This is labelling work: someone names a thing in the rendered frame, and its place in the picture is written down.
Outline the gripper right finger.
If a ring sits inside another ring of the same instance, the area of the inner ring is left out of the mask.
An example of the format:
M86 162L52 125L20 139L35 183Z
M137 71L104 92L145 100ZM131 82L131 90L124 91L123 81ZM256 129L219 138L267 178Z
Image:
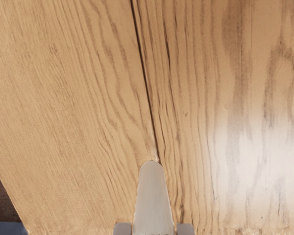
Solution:
M195 230L190 223L177 223L176 235L195 235Z

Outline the silver rounded metal piece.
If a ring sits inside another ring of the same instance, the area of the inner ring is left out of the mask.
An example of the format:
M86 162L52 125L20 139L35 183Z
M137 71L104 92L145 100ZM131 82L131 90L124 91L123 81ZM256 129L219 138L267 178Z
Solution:
M133 235L175 235L164 170L156 161L139 171Z

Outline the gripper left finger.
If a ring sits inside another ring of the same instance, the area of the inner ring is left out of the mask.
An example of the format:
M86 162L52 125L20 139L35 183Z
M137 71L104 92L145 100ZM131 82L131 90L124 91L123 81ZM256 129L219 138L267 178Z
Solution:
M113 228L113 235L132 235L131 223L116 223Z

